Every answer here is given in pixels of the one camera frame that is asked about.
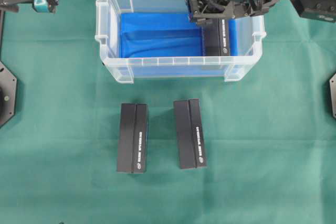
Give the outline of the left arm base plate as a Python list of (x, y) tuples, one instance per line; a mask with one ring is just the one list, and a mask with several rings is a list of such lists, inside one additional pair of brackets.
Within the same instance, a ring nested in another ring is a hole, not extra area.
[(17, 78), (1, 62), (1, 127), (15, 115)]

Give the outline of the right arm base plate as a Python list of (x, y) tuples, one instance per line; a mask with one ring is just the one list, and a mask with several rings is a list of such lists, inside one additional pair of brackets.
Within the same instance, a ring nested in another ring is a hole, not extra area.
[(329, 80), (332, 116), (336, 119), (336, 73)]

